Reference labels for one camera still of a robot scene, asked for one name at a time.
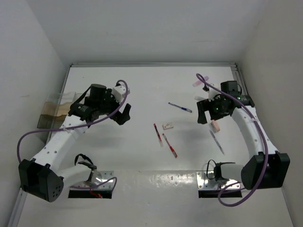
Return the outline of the pink eraser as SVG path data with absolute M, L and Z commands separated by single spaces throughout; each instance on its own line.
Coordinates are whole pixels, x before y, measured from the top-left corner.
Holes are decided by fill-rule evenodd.
M 212 129 L 213 129 L 213 131 L 215 132 L 215 133 L 217 133 L 217 132 L 219 132 L 221 129 L 220 129 L 220 126 L 219 126 L 219 124 L 218 124 L 218 122 L 217 121 L 215 121 L 215 120 L 211 120 L 211 127 L 212 127 Z

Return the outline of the blue ballpoint pen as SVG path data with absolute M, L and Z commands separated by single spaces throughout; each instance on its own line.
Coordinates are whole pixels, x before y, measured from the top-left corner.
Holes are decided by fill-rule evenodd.
M 182 106 L 173 104 L 173 103 L 171 103 L 171 102 L 168 102 L 168 104 L 171 105 L 171 106 L 173 106 L 173 107 L 179 108 L 179 109 L 181 109 L 181 110 L 183 110 L 183 111 L 186 111 L 186 112 L 188 112 L 188 113 L 192 113 L 192 112 L 193 112 L 192 110 L 190 110 L 190 109 L 188 109 L 188 108 L 185 108 L 185 107 L 182 107 Z

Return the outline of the orange capped white tube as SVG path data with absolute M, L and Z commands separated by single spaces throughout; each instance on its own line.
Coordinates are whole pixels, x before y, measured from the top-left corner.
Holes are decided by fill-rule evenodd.
M 202 100 L 205 100 L 205 98 L 200 97 L 200 96 L 195 96 L 195 97 L 194 97 L 194 99 L 195 99 L 196 101 L 202 101 Z

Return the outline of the red pen with clear cap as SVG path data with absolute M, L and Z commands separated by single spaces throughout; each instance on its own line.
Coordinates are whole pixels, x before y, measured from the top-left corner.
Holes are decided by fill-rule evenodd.
M 155 131 L 156 131 L 156 134 L 157 134 L 157 137 L 158 137 L 159 144 L 160 144 L 161 147 L 163 147 L 163 142 L 162 142 L 160 133 L 159 133 L 159 131 L 158 131 L 158 129 L 157 129 L 157 126 L 156 126 L 155 123 L 153 124 L 153 126 L 154 126 L 154 128 L 155 128 Z

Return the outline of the white staples box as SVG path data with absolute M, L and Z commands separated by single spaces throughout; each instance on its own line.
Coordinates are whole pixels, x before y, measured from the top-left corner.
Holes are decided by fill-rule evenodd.
M 166 122 L 162 125 L 163 130 L 173 129 L 174 125 L 173 122 Z

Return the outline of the red gel pen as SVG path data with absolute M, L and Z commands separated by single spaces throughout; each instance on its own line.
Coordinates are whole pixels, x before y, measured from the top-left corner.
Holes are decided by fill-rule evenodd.
M 164 133 L 163 133 L 162 135 L 163 135 L 163 137 L 164 137 L 164 139 L 165 139 L 165 141 L 166 141 L 166 143 L 167 143 L 167 145 L 168 145 L 169 149 L 171 150 L 171 152 L 172 152 L 173 156 L 174 156 L 175 158 L 177 158 L 177 157 L 178 157 L 178 155 L 176 154 L 176 152 L 175 152 L 174 148 L 173 148 L 173 147 L 171 146 L 171 144 L 169 143 L 169 141 L 168 141 L 168 139 L 167 139 L 166 135 L 165 135 Z

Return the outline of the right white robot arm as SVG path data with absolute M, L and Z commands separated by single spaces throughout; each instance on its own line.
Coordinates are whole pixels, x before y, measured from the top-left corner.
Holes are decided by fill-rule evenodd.
M 249 160 L 245 165 L 216 163 L 214 179 L 233 179 L 241 182 L 248 190 L 255 186 L 258 189 L 282 187 L 290 157 L 280 153 L 266 135 L 252 98 L 241 93 L 235 80 L 221 83 L 220 88 L 213 84 L 205 85 L 203 90 L 208 93 L 208 98 L 197 102 L 197 122 L 207 123 L 206 112 L 213 121 L 230 116 L 239 127 L 249 152 Z

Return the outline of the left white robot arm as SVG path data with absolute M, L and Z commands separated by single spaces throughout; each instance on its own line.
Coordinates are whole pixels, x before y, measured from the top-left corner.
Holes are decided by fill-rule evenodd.
M 131 105 L 125 101 L 130 93 L 128 84 L 120 79 L 113 88 L 91 84 L 71 104 L 69 112 L 58 129 L 48 129 L 54 135 L 30 160 L 18 159 L 21 189 L 47 202 L 59 198 L 64 188 L 93 191 L 108 183 L 97 183 L 99 171 L 85 157 L 70 168 L 59 170 L 60 164 L 75 141 L 92 125 L 106 119 L 123 125 L 130 120 Z

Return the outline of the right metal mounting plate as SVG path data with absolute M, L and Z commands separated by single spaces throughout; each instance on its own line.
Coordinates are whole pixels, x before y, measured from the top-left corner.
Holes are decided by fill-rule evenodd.
M 197 188 L 199 191 L 219 191 L 224 187 L 229 186 L 228 190 L 237 190 L 240 189 L 241 184 L 237 183 L 236 180 L 228 179 L 228 180 L 218 180 L 211 179 L 214 176 L 213 171 L 208 172 L 208 177 L 206 176 L 206 171 L 196 171 L 196 181 Z

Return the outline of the metal mounting plate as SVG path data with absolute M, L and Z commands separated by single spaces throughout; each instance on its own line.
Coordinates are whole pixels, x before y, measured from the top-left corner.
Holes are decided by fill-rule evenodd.
M 237 183 L 236 180 L 228 179 L 228 180 L 218 180 L 211 179 L 214 176 L 213 171 L 208 172 L 208 177 L 206 176 L 206 171 L 196 171 L 196 181 L 197 188 L 199 191 L 219 191 L 224 187 L 229 186 L 228 190 L 237 190 L 240 189 L 241 184 Z
M 95 171 L 91 179 L 71 186 L 75 190 L 111 191 L 116 186 L 114 171 Z

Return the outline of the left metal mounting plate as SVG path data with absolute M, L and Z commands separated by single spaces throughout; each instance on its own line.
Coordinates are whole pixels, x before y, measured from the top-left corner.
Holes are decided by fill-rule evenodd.
M 75 190 L 111 191 L 116 186 L 114 171 L 95 171 L 91 179 L 71 186 Z

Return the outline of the clear compartment organizer box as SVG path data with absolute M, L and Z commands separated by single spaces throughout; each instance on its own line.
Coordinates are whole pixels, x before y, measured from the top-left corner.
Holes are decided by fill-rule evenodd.
M 81 93 L 76 92 L 50 93 L 40 114 L 37 128 L 60 128 L 70 110 L 70 106 L 80 96 Z

